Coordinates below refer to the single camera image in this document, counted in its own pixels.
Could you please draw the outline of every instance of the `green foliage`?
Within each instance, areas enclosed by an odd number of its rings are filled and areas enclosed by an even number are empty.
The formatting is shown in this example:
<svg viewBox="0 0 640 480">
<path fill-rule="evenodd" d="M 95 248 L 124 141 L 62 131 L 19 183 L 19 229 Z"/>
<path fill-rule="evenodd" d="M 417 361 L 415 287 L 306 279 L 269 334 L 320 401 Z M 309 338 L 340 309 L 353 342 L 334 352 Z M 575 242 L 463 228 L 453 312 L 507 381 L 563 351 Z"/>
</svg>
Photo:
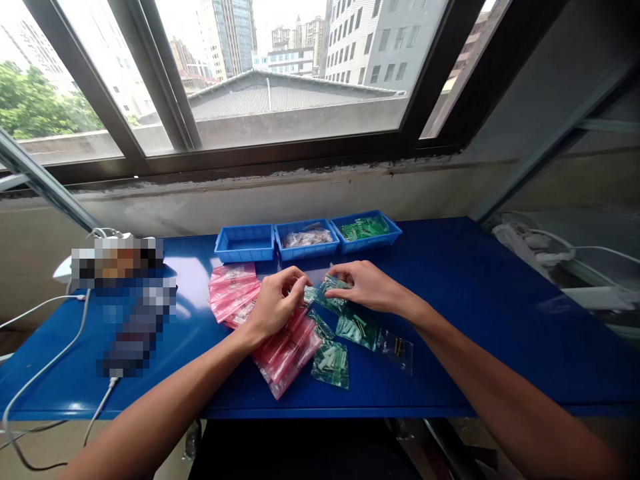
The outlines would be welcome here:
<svg viewBox="0 0 640 480">
<path fill-rule="evenodd" d="M 104 128 L 82 92 L 58 95 L 38 68 L 10 61 L 0 63 L 0 127 L 16 139 Z"/>
</svg>

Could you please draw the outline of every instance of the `blue table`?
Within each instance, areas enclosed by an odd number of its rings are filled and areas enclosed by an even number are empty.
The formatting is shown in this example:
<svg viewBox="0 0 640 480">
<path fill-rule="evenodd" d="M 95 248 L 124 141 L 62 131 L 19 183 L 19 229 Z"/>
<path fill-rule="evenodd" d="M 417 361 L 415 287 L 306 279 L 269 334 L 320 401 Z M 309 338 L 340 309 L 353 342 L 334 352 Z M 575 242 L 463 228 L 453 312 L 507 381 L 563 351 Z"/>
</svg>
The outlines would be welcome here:
<svg viewBox="0 0 640 480">
<path fill-rule="evenodd" d="M 368 259 L 428 300 L 480 346 L 576 415 L 630 415 L 640 405 L 640 353 L 552 284 L 481 232 L 467 218 L 400 222 L 392 247 L 297 262 L 319 282 L 329 263 Z M 229 332 L 207 303 L 215 235 L 165 240 L 165 264 L 177 274 L 177 314 L 165 325 L 155 358 L 139 378 L 122 379 L 101 418 L 112 419 L 172 372 Z M 282 266 L 257 264 L 259 277 Z M 83 304 L 66 301 L 0 367 L 0 406 L 74 336 Z M 88 419 L 106 392 L 96 376 L 106 328 L 89 308 L 77 344 L 22 396 L 14 420 Z M 337 319 L 322 310 L 328 324 Z M 413 376 L 381 355 L 344 339 L 351 389 L 318 382 L 310 365 L 276 402 L 246 359 L 202 412 L 207 418 L 454 417 L 474 415 L 464 396 L 406 322 L 376 314 L 381 324 L 414 342 Z"/>
</svg>

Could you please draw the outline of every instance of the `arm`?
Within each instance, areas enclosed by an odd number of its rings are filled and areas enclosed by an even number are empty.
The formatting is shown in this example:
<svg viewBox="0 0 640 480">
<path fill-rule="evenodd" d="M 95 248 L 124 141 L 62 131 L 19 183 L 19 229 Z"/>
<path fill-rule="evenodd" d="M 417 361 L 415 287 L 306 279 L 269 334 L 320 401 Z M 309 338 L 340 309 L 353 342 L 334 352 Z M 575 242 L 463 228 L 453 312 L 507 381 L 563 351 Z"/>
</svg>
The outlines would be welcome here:
<svg viewBox="0 0 640 480">
<path fill-rule="evenodd" d="M 296 267 L 264 278 L 247 322 L 140 397 L 62 471 L 60 479 L 153 475 L 238 364 L 287 322 L 311 282 Z M 291 287 L 288 296 L 283 287 Z"/>
<path fill-rule="evenodd" d="M 354 287 L 330 290 L 327 297 L 395 313 L 413 324 L 527 478 L 624 477 L 619 458 L 584 425 L 371 262 L 336 265 L 329 274 Z"/>
</svg>

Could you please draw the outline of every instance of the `blue plastic tray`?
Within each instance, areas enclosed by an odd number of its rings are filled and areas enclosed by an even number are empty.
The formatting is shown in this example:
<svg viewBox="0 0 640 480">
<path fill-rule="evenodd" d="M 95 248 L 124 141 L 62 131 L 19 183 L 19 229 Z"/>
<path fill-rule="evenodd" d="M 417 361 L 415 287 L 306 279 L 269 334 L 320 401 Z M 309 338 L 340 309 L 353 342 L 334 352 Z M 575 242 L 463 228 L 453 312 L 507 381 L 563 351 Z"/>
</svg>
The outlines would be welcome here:
<svg viewBox="0 0 640 480">
<path fill-rule="evenodd" d="M 273 260 L 273 224 L 222 227 L 215 254 L 223 263 Z"/>
<path fill-rule="evenodd" d="M 320 223 L 322 228 L 329 230 L 334 241 L 330 243 L 321 243 L 320 245 L 308 245 L 305 247 L 294 247 L 288 249 L 283 248 L 282 243 L 288 234 L 291 232 L 300 232 L 312 223 Z M 332 253 L 335 253 L 335 249 L 338 247 L 338 244 L 340 244 L 340 240 L 338 240 L 336 232 L 326 219 L 279 223 L 275 226 L 275 239 L 278 242 L 280 256 L 283 261 L 331 255 Z"/>
<path fill-rule="evenodd" d="M 370 237 L 368 239 L 360 239 L 348 242 L 342 235 L 342 232 L 340 232 L 339 227 L 342 225 L 354 223 L 358 218 L 375 217 L 376 215 L 382 216 L 382 218 L 384 218 L 384 220 L 387 222 L 387 225 L 389 226 L 389 233 L 378 235 L 377 237 Z M 385 245 L 392 245 L 393 242 L 395 242 L 396 239 L 402 234 L 402 230 L 398 228 L 393 220 L 390 220 L 390 218 L 388 218 L 380 210 L 371 210 L 368 212 L 356 213 L 354 215 L 347 215 L 346 217 L 334 218 L 331 219 L 331 224 L 333 226 L 334 232 L 340 239 L 340 252 L 342 253 L 352 253 L 355 251 L 384 247 Z"/>
</svg>

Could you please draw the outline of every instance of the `hand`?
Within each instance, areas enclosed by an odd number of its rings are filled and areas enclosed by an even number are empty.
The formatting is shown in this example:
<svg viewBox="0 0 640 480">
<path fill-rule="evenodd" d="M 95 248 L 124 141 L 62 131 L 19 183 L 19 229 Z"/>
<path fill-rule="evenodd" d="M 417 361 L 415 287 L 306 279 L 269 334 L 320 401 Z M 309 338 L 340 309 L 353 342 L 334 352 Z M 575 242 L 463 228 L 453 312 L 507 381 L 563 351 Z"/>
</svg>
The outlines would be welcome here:
<svg viewBox="0 0 640 480">
<path fill-rule="evenodd" d="M 298 267 L 289 267 L 265 277 L 249 318 L 238 330 L 246 333 L 256 347 L 260 345 L 266 338 L 276 334 L 287 322 L 293 309 L 302 304 L 305 285 L 313 286 Z"/>
<path fill-rule="evenodd" d="M 327 298 L 342 298 L 380 312 L 394 313 L 419 323 L 429 304 L 404 288 L 368 260 L 334 265 L 328 275 L 353 285 L 352 289 L 333 289 Z"/>
</svg>

